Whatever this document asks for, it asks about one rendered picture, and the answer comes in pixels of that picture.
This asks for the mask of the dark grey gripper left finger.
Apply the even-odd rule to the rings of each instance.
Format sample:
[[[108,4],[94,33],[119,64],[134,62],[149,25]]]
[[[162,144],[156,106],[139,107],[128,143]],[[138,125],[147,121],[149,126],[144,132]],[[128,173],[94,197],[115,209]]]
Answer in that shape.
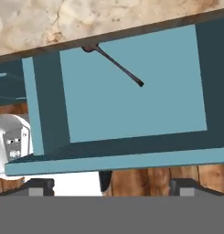
[[[53,178],[32,178],[21,187],[0,193],[0,197],[53,197],[54,185],[55,181]]]

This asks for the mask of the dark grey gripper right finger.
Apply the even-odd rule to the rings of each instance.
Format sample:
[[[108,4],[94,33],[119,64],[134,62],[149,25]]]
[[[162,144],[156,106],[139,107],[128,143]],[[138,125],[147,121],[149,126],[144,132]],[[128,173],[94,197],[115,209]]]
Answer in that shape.
[[[201,186],[192,178],[174,178],[169,182],[169,195],[175,197],[224,197],[224,193]]]

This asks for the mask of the blue open drawer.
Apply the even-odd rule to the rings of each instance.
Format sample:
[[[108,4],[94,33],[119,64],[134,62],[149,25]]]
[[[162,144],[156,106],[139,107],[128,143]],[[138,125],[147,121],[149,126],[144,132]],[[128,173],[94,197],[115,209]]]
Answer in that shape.
[[[224,18],[23,62],[32,155],[10,176],[224,163]]]

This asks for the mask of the dark blue cabinet front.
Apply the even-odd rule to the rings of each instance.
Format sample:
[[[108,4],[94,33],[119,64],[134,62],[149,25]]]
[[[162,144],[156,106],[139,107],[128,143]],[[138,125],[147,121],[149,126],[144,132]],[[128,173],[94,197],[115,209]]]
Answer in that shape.
[[[0,63],[0,106],[26,100],[22,60]]]

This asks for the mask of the dark long-handled ladle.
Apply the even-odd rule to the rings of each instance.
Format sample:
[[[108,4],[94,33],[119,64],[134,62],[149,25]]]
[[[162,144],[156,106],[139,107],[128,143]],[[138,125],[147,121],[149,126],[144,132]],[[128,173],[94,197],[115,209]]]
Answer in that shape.
[[[83,46],[82,50],[86,53],[91,53],[93,51],[100,53],[105,58],[107,58],[110,62],[112,62],[116,67],[118,67],[120,70],[122,70],[127,76],[129,76],[139,87],[144,86],[144,83],[139,78],[137,78],[135,75],[133,75],[132,72],[130,72],[125,67],[123,67],[120,63],[118,63],[110,55],[108,55],[103,49],[100,48],[100,46],[98,44]]]

